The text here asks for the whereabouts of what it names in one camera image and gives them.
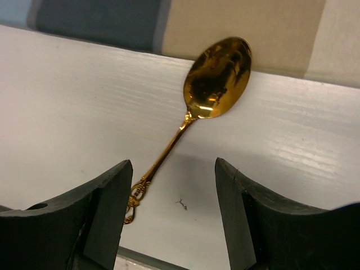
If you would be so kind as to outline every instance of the white wooden board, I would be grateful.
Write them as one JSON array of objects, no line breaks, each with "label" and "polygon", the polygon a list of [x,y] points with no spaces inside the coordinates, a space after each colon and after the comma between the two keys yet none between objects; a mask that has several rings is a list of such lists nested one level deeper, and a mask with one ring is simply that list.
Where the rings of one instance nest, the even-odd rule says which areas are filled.
[{"label": "white wooden board", "polygon": [[[5,26],[0,39],[2,205],[25,209],[124,159],[137,182],[182,122],[192,61]],[[360,200],[359,138],[360,90],[253,72],[229,113],[188,130],[120,245],[189,269],[229,269],[216,157],[329,209]]]}]

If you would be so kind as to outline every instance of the spoon bowl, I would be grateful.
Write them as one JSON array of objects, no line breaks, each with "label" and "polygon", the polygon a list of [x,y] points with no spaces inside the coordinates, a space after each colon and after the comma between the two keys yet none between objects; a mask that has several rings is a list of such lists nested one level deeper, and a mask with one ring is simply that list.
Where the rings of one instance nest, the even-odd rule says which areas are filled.
[{"label": "spoon bowl", "polygon": [[191,116],[213,118],[226,113],[244,92],[250,68],[251,49],[241,38],[226,38],[204,51],[184,83]]},{"label": "spoon bowl", "polygon": [[133,222],[155,173],[185,130],[197,119],[226,113],[248,84],[251,49],[241,38],[229,37],[206,49],[191,67],[184,83],[187,107],[184,122],[154,165],[131,188],[124,224]]}]

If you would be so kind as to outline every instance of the spoon neck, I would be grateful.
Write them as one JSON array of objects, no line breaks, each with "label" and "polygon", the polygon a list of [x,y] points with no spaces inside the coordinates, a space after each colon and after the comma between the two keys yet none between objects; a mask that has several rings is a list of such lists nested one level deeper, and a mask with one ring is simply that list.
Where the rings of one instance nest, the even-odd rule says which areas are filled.
[{"label": "spoon neck", "polygon": [[185,129],[187,129],[196,120],[197,120],[197,118],[192,117],[191,113],[188,112],[185,115],[185,119],[184,119],[184,122],[182,123],[182,125],[180,127],[180,131],[185,131]]}]

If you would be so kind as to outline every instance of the dark mark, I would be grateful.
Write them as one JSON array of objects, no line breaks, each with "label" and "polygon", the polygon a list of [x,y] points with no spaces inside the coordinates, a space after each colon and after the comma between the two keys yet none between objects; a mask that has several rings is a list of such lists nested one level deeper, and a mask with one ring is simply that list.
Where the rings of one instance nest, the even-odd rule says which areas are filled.
[{"label": "dark mark", "polygon": [[239,169],[236,169],[236,172],[234,173],[234,178],[232,179],[232,182],[235,183],[235,177],[236,177],[236,173],[239,171]]},{"label": "dark mark", "polygon": [[181,204],[181,205],[182,205],[182,208],[184,208],[185,210],[187,210],[187,205],[182,202],[182,198],[180,198],[180,200],[179,200],[179,201],[176,201],[175,203],[176,203],[176,204]]}]

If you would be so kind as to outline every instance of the spoon handle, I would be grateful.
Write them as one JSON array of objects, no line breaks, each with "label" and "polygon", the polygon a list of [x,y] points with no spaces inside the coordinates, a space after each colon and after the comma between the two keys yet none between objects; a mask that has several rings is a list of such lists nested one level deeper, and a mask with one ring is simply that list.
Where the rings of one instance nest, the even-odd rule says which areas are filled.
[{"label": "spoon handle", "polygon": [[132,188],[130,192],[130,198],[128,201],[128,206],[126,209],[126,213],[129,213],[131,210],[131,213],[128,214],[125,217],[124,224],[130,224],[133,222],[135,218],[136,213],[136,207],[140,205],[140,201],[145,197],[146,191],[151,184],[151,181],[155,175],[155,173],[158,171],[164,160],[167,158],[169,153],[171,152],[174,145],[177,143],[177,141],[180,139],[181,135],[184,134],[185,130],[196,120],[196,118],[191,117],[190,113],[187,113],[185,115],[185,120],[182,123],[181,127],[179,127],[178,132],[176,133],[175,137],[170,141],[168,146],[165,148],[163,153],[161,153],[160,157],[157,159],[157,161],[153,164],[153,166],[148,170],[143,177],[141,177],[141,180],[137,182]]}]

